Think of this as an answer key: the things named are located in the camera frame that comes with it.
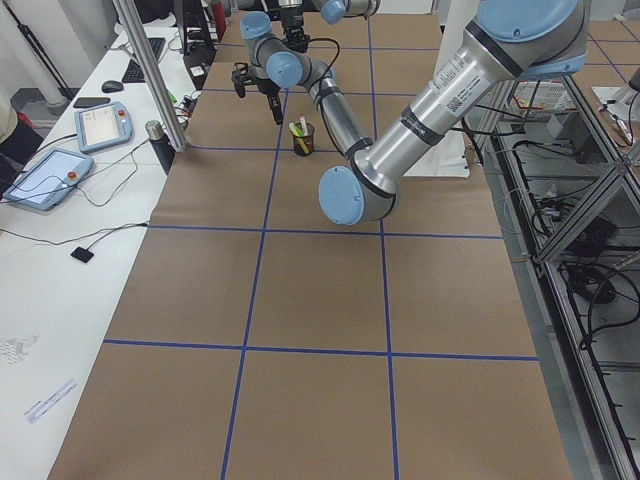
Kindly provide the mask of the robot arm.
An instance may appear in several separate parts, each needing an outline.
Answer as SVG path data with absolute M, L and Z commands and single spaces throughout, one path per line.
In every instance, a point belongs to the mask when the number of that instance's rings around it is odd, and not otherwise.
M 338 225 L 376 221 L 396 206 L 399 181 L 497 83 L 571 75 L 586 61 L 588 1 L 482 1 L 460 48 L 377 140 L 367 137 L 330 67 L 288 47 L 269 15 L 240 20 L 248 72 L 281 88 L 304 88 L 346 163 L 321 177 L 324 215 Z
M 231 1 L 232 11 L 262 11 L 271 21 L 279 21 L 284 31 L 284 43 L 291 49 L 305 53 L 311 37 L 304 31 L 304 14 L 319 13 L 329 25 L 344 18 L 374 15 L 380 7 L 374 0 L 282 0 L 282 1 Z

